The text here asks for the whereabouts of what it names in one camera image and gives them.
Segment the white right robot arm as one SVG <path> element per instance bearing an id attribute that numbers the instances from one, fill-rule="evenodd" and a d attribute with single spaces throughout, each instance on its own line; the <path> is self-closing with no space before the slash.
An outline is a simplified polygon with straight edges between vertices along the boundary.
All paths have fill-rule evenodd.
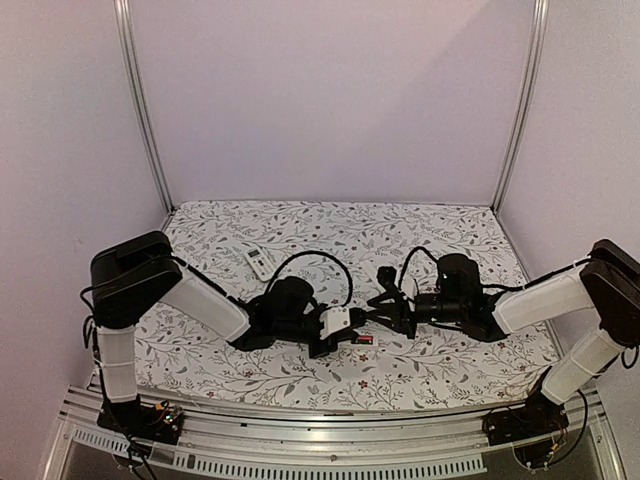
<path id="1" fill-rule="evenodd" d="M 429 324 L 491 343 L 565 314 L 596 312 L 598 327 L 529 393 L 529 405 L 516 421 L 524 435 L 539 435 L 554 422 L 555 406 L 639 345 L 639 262 L 608 239 L 597 241 L 586 258 L 517 287 L 482 284 L 477 262 L 463 254 L 444 255 L 435 265 L 433 293 L 410 294 L 401 285 L 404 270 L 380 268 L 378 282 L 385 291 L 368 301 L 362 318 L 409 339 L 418 325 Z"/>

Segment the white slim remote control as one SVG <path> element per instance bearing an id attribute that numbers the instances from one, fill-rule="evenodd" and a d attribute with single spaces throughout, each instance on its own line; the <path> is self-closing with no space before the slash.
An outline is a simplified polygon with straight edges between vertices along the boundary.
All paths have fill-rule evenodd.
<path id="1" fill-rule="evenodd" d="M 356 349 L 372 349 L 378 347 L 378 340 L 373 335 L 358 335 L 345 342 L 343 346 Z"/>

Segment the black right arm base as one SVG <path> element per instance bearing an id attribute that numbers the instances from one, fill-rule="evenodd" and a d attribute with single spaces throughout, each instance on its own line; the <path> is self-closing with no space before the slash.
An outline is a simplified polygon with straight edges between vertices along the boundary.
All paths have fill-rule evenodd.
<path id="1" fill-rule="evenodd" d="M 482 431 L 491 446 L 545 437 L 514 449 L 516 460 L 528 469 L 551 463 L 568 426 L 564 405 L 557 405 L 541 394 L 531 395 L 517 408 L 493 409 L 482 420 Z"/>

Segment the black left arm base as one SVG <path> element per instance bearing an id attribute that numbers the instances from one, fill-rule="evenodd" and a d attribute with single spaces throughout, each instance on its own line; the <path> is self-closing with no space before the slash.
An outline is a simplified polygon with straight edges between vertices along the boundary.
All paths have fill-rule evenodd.
<path id="1" fill-rule="evenodd" d="M 182 433 L 184 410 L 168 400 L 152 406 L 144 405 L 140 396 L 134 400 L 113 403 L 103 401 L 97 425 L 122 434 L 127 439 L 142 439 L 177 445 Z"/>

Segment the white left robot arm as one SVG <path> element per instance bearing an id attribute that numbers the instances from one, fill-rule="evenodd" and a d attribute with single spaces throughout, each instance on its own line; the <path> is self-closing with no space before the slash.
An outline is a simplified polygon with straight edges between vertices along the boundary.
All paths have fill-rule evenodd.
<path id="1" fill-rule="evenodd" d="M 252 352 L 275 342 L 304 344 L 322 358 L 357 338 L 365 321 L 348 302 L 316 300 L 305 280 L 275 277 L 262 294 L 245 301 L 179 258 L 169 238 L 151 231 L 97 253 L 90 284 L 81 292 L 94 324 L 97 359 L 111 419 L 128 434 L 148 426 L 136 401 L 135 333 L 140 320 L 159 305 L 199 322 L 233 348 Z"/>

